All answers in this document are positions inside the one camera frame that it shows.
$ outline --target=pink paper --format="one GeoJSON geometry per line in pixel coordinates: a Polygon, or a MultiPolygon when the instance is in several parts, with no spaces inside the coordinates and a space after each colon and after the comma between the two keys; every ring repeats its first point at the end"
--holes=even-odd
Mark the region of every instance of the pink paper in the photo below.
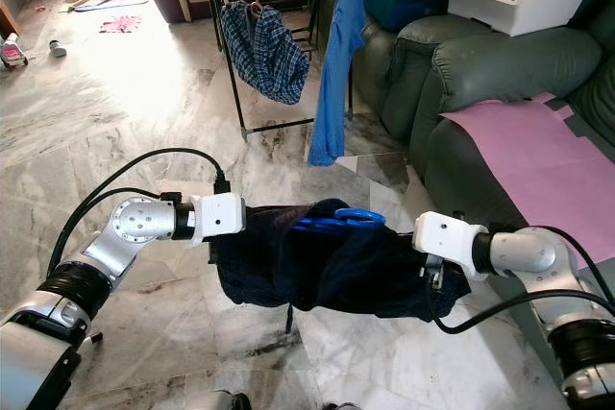
{"type": "Polygon", "coordinates": [[[528,223],[565,230],[597,262],[615,256],[615,164],[576,137],[561,113],[533,98],[484,101],[442,115],[472,136],[528,223]]]}
{"type": "Polygon", "coordinates": [[[552,99],[555,98],[555,95],[553,95],[552,93],[540,93],[536,96],[532,96],[531,100],[536,102],[536,103],[540,103],[541,105],[544,105],[545,103],[550,102],[552,99]]]}
{"type": "Polygon", "coordinates": [[[573,110],[568,105],[564,106],[562,109],[559,109],[555,112],[555,115],[557,115],[557,117],[559,117],[560,120],[566,120],[568,117],[570,117],[573,114],[574,114],[573,110]]]}

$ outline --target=marble floor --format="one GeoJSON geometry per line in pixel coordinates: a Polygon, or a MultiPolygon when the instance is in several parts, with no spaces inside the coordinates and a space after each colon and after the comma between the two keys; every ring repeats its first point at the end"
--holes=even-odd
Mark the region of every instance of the marble floor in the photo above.
{"type": "MultiPolygon", "coordinates": [[[[209,20],[168,26],[153,2],[66,13],[62,0],[31,0],[19,21],[30,65],[0,71],[0,314],[42,280],[64,220],[128,160],[169,146],[215,156],[248,205],[305,204],[338,197],[410,231],[430,199],[369,108],[357,102],[347,153],[326,169],[306,165],[310,126],[242,140],[230,80],[209,20]],[[36,12],[34,6],[47,9],[36,12]],[[142,18],[131,34],[99,34],[120,14],[142,18]],[[48,55],[58,39],[63,59],[48,55]]],[[[292,14],[286,21],[302,19],[292,14]]],[[[320,60],[302,101],[283,107],[244,84],[250,126],[311,116],[320,60]]],[[[212,171],[169,155],[142,163],[118,185],[208,194],[212,171]]],[[[106,224],[113,201],[92,210],[69,245],[106,224]]],[[[94,322],[105,340],[83,363],[61,404],[68,409],[194,409],[207,390],[245,392],[255,410],[317,410],[353,401],[365,410],[565,408],[511,319],[447,336],[415,319],[380,320],[316,308],[234,305],[207,246],[150,246],[94,322]]],[[[497,301],[485,285],[449,316],[457,324],[497,301]]]]}

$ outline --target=green leather sofa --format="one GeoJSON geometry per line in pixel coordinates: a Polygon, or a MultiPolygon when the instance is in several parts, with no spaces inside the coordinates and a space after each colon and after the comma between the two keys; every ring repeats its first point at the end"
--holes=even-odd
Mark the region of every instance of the green leather sofa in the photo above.
{"type": "MultiPolygon", "coordinates": [[[[567,120],[571,130],[615,162],[615,0],[583,0],[569,26],[523,36],[447,14],[414,21],[398,35],[370,19],[363,38],[366,46],[354,61],[355,87],[392,135],[409,140],[410,161],[440,212],[463,210],[471,223],[528,225],[472,138],[439,116],[478,101],[512,102],[551,92],[576,112],[567,120]]],[[[615,289],[615,259],[599,268],[615,289]]],[[[512,278],[492,277],[490,283],[503,299],[523,290],[512,278]]],[[[554,356],[529,308],[511,313],[559,382],[554,356]]]]}

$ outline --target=black cable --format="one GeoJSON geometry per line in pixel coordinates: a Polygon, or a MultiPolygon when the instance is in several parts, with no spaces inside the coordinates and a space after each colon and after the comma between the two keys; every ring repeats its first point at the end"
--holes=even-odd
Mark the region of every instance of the black cable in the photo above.
{"type": "Polygon", "coordinates": [[[557,297],[571,297],[571,298],[583,298],[585,300],[592,301],[596,304],[599,304],[604,309],[606,309],[611,315],[615,316],[615,306],[610,304],[607,300],[603,298],[593,295],[591,293],[581,292],[579,290],[541,290],[538,292],[531,293],[523,293],[517,297],[511,298],[510,300],[503,301],[495,306],[490,307],[477,314],[470,320],[460,324],[458,326],[445,326],[437,313],[435,312],[435,306],[433,305],[433,300],[431,298],[431,285],[433,284],[433,276],[430,278],[426,278],[425,282],[425,294],[427,296],[427,304],[430,309],[430,314],[433,317],[433,321],[435,324],[445,333],[449,333],[450,335],[456,335],[463,331],[466,331],[473,326],[480,324],[483,321],[486,321],[490,317],[495,316],[496,314],[512,307],[517,304],[522,304],[524,302],[530,302],[534,300],[540,300],[543,298],[557,298],[557,297]]]}
{"type": "Polygon", "coordinates": [[[90,201],[89,204],[86,205],[86,207],[79,213],[79,215],[76,218],[76,223],[75,226],[77,226],[77,223],[79,223],[82,218],[84,216],[87,215],[87,213],[92,210],[95,206],[97,206],[98,204],[100,204],[101,202],[103,202],[105,199],[107,199],[107,197],[109,196],[113,196],[115,194],[121,194],[122,192],[134,192],[136,194],[140,194],[142,196],[147,196],[151,199],[159,199],[160,195],[158,194],[154,194],[153,192],[150,191],[146,191],[145,189],[139,189],[138,187],[118,187],[117,189],[112,189],[110,191],[104,192],[103,194],[101,194],[100,196],[94,198],[92,201],[90,201]]]}
{"type": "Polygon", "coordinates": [[[64,227],[62,228],[62,230],[60,232],[60,235],[58,236],[58,240],[56,241],[56,245],[54,246],[54,250],[51,253],[51,258],[49,259],[49,266],[47,268],[47,276],[48,277],[51,275],[51,273],[56,268],[56,266],[58,266],[58,263],[60,263],[60,260],[62,259],[62,252],[64,251],[64,247],[66,246],[66,242],[68,241],[68,237],[70,236],[70,232],[72,232],[72,230],[77,226],[77,224],[79,223],[81,218],[84,216],[84,214],[82,214],[82,212],[87,207],[87,205],[90,202],[92,202],[94,200],[94,198],[96,196],[98,196],[98,194],[103,189],[105,189],[107,186],[109,186],[120,175],[123,175],[124,173],[126,173],[126,171],[128,171],[131,168],[133,168],[135,165],[140,163],[142,160],[144,160],[144,159],[146,159],[148,157],[158,156],[160,154],[167,154],[167,153],[194,154],[195,156],[199,156],[199,157],[202,157],[202,158],[208,160],[211,163],[211,165],[213,165],[213,167],[215,168],[215,171],[216,171],[216,180],[215,180],[215,184],[214,184],[214,192],[217,194],[217,193],[220,193],[220,192],[228,192],[228,190],[230,190],[229,182],[226,181],[226,178],[224,177],[224,172],[222,171],[222,167],[220,167],[220,164],[215,160],[215,158],[213,158],[209,154],[203,153],[203,152],[201,152],[199,150],[196,150],[196,149],[190,149],[190,148],[163,148],[163,149],[156,149],[155,151],[150,151],[149,153],[145,153],[142,156],[139,156],[139,157],[131,160],[126,165],[124,165],[122,168],[117,170],[113,175],[111,175],[106,180],[101,182],[100,185],[98,185],[98,187],[96,187],[77,206],[77,208],[75,208],[75,210],[72,212],[72,214],[68,217],[68,220],[66,220],[66,223],[64,224],[64,227]]]}
{"type": "Polygon", "coordinates": [[[589,268],[592,275],[596,279],[596,282],[598,283],[600,288],[603,290],[604,296],[606,297],[608,302],[615,305],[615,298],[613,298],[613,293],[611,292],[610,288],[608,288],[608,285],[606,284],[606,281],[604,280],[604,277],[601,274],[600,270],[596,266],[596,263],[594,263],[594,260],[591,258],[589,253],[580,245],[580,243],[572,235],[570,235],[565,230],[554,228],[553,226],[535,226],[534,228],[543,228],[543,229],[550,230],[551,232],[561,235],[564,239],[570,242],[571,245],[575,247],[577,252],[579,252],[581,257],[585,260],[585,263],[587,263],[587,267],[589,268]]]}

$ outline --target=navy blue towel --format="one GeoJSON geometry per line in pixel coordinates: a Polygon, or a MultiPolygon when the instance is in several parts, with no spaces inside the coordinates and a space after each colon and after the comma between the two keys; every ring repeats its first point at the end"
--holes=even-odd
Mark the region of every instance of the navy blue towel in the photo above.
{"type": "Polygon", "coordinates": [[[241,80],[267,98],[297,104],[309,61],[282,24],[280,12],[267,6],[255,20],[249,13],[249,4],[241,0],[222,9],[221,22],[241,80]]]}
{"type": "MultiPolygon", "coordinates": [[[[247,209],[246,230],[212,239],[224,293],[235,303],[274,307],[290,303],[378,317],[430,321],[425,280],[426,255],[412,248],[411,235],[393,230],[356,229],[350,234],[293,229],[303,217],[333,217],[348,206],[328,199],[307,206],[247,209]]],[[[461,269],[446,262],[436,312],[445,317],[470,293],[461,269]]]]}

